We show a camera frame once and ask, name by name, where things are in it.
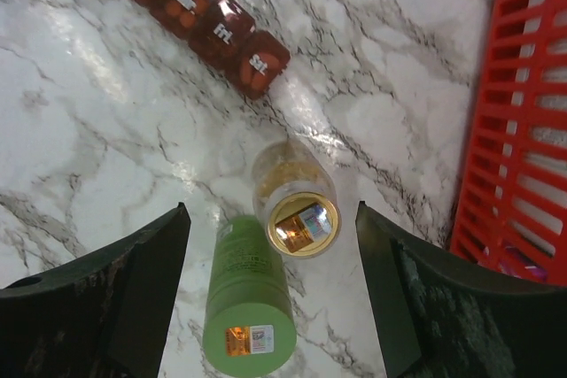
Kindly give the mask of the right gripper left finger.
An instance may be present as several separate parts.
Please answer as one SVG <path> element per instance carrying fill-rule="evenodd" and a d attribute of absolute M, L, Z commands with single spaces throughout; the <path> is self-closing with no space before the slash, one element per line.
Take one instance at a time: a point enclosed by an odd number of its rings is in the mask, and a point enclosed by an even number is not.
<path fill-rule="evenodd" d="M 1 291 L 3 377 L 156 377 L 190 233 L 184 204 Z"/>

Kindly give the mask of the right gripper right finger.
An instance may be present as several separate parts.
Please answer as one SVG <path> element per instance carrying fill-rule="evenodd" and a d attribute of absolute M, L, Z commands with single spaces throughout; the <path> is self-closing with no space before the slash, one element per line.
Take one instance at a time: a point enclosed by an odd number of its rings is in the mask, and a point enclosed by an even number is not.
<path fill-rule="evenodd" d="M 499 274 L 365 203 L 356 233 L 389 377 L 564 377 L 566 289 Z"/>

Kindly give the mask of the red weekly pill organizer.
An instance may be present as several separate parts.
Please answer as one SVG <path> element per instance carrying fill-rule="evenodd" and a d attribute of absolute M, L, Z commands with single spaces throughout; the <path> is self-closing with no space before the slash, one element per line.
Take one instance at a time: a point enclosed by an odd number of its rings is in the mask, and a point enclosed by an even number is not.
<path fill-rule="evenodd" d="M 263 97 L 291 53 L 236 0 L 134 0 L 245 97 Z"/>

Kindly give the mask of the green pill bottle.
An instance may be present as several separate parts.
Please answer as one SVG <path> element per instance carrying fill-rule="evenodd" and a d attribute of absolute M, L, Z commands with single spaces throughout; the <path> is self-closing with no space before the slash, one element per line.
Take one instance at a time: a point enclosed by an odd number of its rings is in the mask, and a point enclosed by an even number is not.
<path fill-rule="evenodd" d="M 256 217 L 218 231 L 206 301 L 206 360 L 232 377 L 271 374 L 295 351 L 297 331 L 282 257 Z"/>

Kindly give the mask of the clear pill bottle yellow capsules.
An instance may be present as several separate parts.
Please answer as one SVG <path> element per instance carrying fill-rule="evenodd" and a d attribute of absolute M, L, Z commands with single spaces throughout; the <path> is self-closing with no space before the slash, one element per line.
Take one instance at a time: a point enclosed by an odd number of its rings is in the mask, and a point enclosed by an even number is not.
<path fill-rule="evenodd" d="M 274 250 L 313 258 L 331 247 L 342 225 L 335 186 L 304 143 L 288 138 L 270 144 L 251 175 L 253 209 Z"/>

